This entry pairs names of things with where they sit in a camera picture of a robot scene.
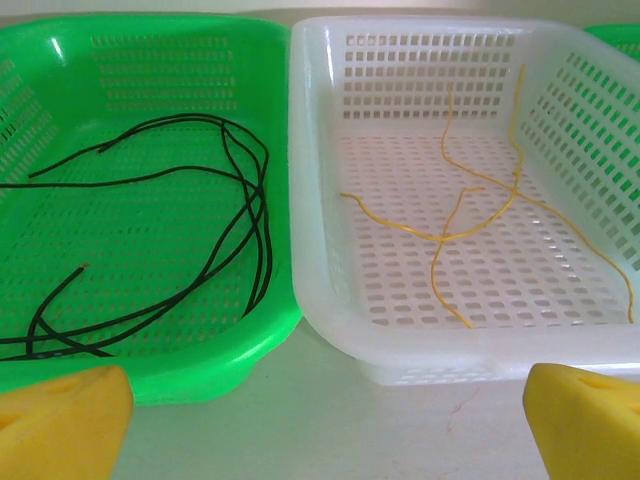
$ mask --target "table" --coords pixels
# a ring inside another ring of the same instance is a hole
[[[230,394],[137,409],[113,480],[545,479],[523,387],[380,387],[303,322]]]

